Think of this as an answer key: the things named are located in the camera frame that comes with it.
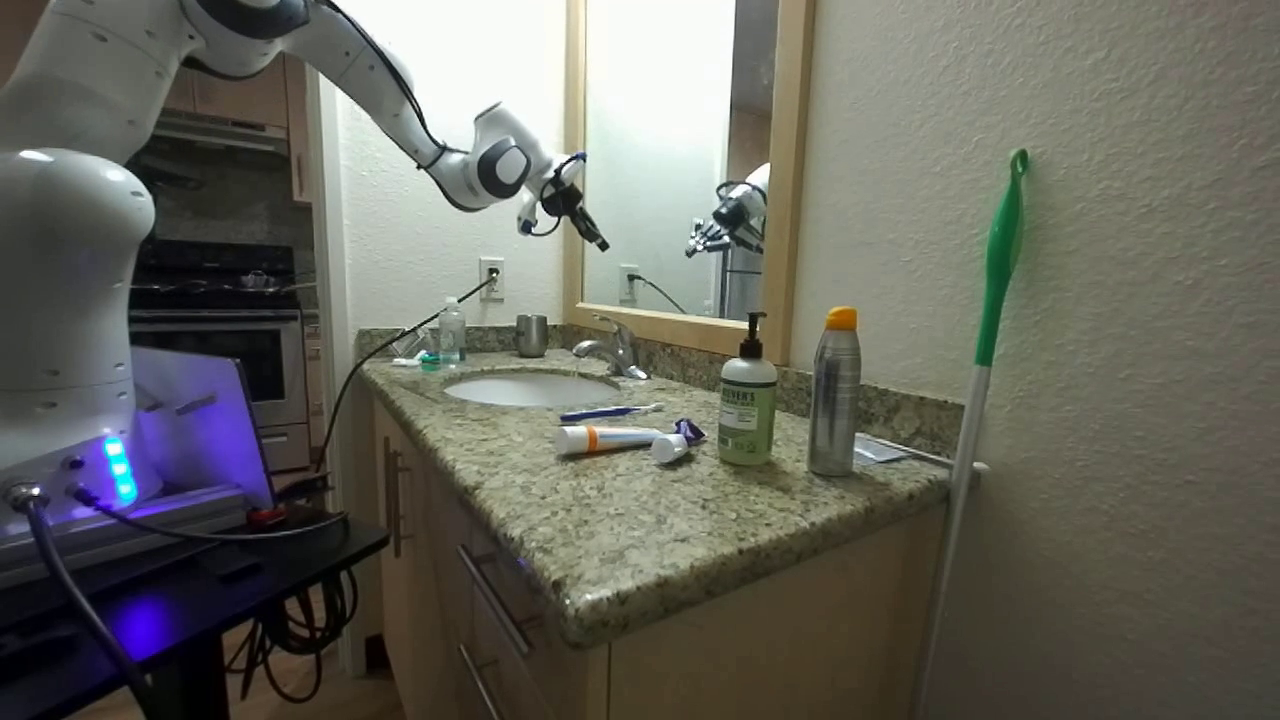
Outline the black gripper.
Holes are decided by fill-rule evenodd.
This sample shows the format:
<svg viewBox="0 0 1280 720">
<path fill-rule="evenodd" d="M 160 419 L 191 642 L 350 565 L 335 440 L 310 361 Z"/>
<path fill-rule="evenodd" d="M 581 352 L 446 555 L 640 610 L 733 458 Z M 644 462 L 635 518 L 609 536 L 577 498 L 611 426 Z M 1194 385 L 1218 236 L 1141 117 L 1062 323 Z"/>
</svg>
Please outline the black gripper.
<svg viewBox="0 0 1280 720">
<path fill-rule="evenodd" d="M 591 211 L 583 206 L 583 186 L 581 186 L 581 173 L 583 173 L 586 156 L 583 151 L 567 151 L 559 156 L 539 191 L 536 202 L 556 216 L 567 219 L 577 227 L 577 236 L 600 253 L 609 253 L 609 236 L 600 230 L 600 223 L 591 219 Z"/>
</svg>

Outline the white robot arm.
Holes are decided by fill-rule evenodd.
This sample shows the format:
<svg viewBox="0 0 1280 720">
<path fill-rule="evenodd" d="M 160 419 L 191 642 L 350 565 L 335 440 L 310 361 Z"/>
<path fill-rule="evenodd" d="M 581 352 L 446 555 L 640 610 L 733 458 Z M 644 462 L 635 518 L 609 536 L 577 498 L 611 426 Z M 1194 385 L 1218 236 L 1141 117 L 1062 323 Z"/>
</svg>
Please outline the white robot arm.
<svg viewBox="0 0 1280 720">
<path fill-rule="evenodd" d="M 498 103 L 451 149 L 407 73 L 335 0 L 46 0 L 0 87 L 0 485 L 105 468 L 131 433 L 129 282 L 155 201 L 129 159 L 185 64 L 329 74 L 460 211 L 512 201 L 527 230 L 591 230 L 577 165 Z"/>
</svg>

